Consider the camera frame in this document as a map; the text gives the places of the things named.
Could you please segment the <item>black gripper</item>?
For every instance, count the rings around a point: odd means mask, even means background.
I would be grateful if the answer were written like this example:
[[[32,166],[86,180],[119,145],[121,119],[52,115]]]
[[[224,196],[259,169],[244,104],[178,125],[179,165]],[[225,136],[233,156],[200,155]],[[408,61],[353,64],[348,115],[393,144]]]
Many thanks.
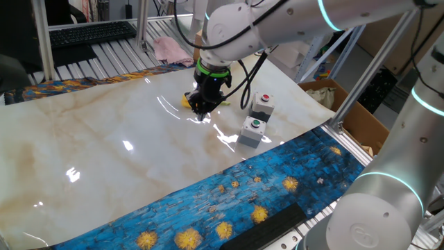
[[[196,114],[198,121],[203,121],[207,113],[211,113],[224,100],[225,95],[221,91],[223,85],[229,88],[232,85],[231,73],[224,74],[204,74],[194,72],[194,79],[197,83],[196,90],[185,93],[185,100]]]

